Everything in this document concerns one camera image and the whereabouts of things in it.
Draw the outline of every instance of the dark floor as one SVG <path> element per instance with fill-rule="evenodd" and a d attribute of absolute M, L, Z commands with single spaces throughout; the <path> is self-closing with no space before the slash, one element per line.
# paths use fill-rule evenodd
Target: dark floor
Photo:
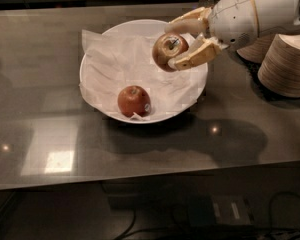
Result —
<path fill-rule="evenodd" d="M 209 232 L 204 239 L 225 239 L 256 229 L 267 232 L 271 226 L 300 229 L 300 163 L 45 186 L 19 190 L 16 196 L 1 221 L 0 239 L 123 239 L 116 237 L 133 221 L 130 232 L 148 230 L 124 239 L 194 232 Z M 248 201 L 253 227 L 207 226 L 209 211 L 197 201 L 231 196 Z"/>

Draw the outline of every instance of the plate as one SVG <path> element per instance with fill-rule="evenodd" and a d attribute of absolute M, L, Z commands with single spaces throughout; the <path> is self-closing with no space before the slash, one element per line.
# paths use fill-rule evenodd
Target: plate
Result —
<path fill-rule="evenodd" d="M 159 21 L 159 20 L 135 20 L 135 21 L 129 21 L 120 25 L 117 25 L 106 32 L 104 32 L 102 35 L 106 36 L 125 36 L 125 37 L 132 37 L 132 36 L 141 36 L 141 37 L 159 37 L 160 35 L 163 34 L 164 26 L 167 24 L 167 22 L 164 21 Z M 189 44 L 194 41 L 194 38 L 191 35 L 184 35 L 184 37 L 189 40 Z M 84 55 L 81 66 L 80 66 L 80 82 L 82 82 L 82 74 L 83 71 L 85 70 L 85 62 L 87 60 L 86 55 Z M 167 74 L 167 76 L 173 76 L 173 74 L 177 74 L 180 72 L 176 73 L 166 73 L 163 72 L 161 74 L 161 77 L 163 74 Z M 190 81 L 190 86 L 189 89 L 195 90 L 194 92 L 191 92 L 189 96 L 191 96 L 192 100 L 196 100 L 202 93 L 206 80 L 207 80 L 207 74 L 208 74 L 208 65 L 203 64 L 198 67 L 192 68 L 190 70 L 186 70 L 186 72 L 182 72 L 183 75 L 188 75 Z M 118 121 L 122 121 L 125 123 L 131 123 L 131 124 L 150 124 L 150 123 L 156 123 L 156 122 L 161 122 L 164 120 L 167 120 L 171 117 L 174 117 L 181 112 L 185 111 L 189 107 L 191 107 L 195 102 L 192 103 L 185 103 L 182 104 L 178 109 L 174 109 L 173 112 L 162 112 L 159 111 L 159 109 L 156 109 L 156 98 L 158 98 L 159 94 L 158 93 L 150 93 L 150 98 L 152 102 L 152 106 L 154 107 L 153 112 L 144 118 L 144 120 L 136 120 L 136 119 L 130 119 L 125 116 L 123 116 L 119 111 L 114 112 L 112 111 L 105 111 L 104 109 L 99 108 L 98 106 L 95 106 L 89 101 L 87 101 L 91 106 L 95 107 L 102 113 L 106 114 L 107 116 L 116 119 Z M 111 103 L 116 103 L 117 101 L 112 98 L 113 100 L 109 101 Z"/>

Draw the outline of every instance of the apple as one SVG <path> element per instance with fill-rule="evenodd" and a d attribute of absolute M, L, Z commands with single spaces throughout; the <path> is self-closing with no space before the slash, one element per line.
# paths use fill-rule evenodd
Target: apple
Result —
<path fill-rule="evenodd" d="M 126 117 L 133 116 L 133 113 L 139 116 L 145 116 L 151 112 L 150 96 L 142 87 L 131 85 L 125 87 L 118 95 L 118 106 Z"/>
<path fill-rule="evenodd" d="M 167 72 L 176 71 L 169 67 L 168 61 L 187 51 L 187 41 L 177 33 L 166 33 L 160 36 L 152 48 L 152 57 L 155 63 Z"/>

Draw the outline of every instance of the crumpled paper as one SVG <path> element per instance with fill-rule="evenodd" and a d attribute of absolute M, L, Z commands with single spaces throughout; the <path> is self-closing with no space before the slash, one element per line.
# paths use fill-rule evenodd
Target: crumpled paper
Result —
<path fill-rule="evenodd" d="M 162 121 L 193 105 L 205 86 L 207 67 L 173 73 L 160 69 L 152 59 L 152 47 L 162 34 L 108 36 L 83 30 L 80 89 L 84 100 L 112 118 L 131 123 Z M 184 37 L 189 44 L 194 40 L 190 35 Z M 121 114 L 117 97 L 129 85 L 148 92 L 149 115 L 127 118 Z"/>

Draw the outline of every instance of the stainless steel countertop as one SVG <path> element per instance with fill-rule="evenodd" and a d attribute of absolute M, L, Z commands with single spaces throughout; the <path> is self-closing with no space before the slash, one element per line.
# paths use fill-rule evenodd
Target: stainless steel countertop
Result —
<path fill-rule="evenodd" d="M 300 161 L 300 99 L 265 101 L 227 51 L 209 65 L 206 96 L 173 119 L 123 124 L 83 101 L 82 29 L 194 6 L 0 11 L 0 189 Z"/>

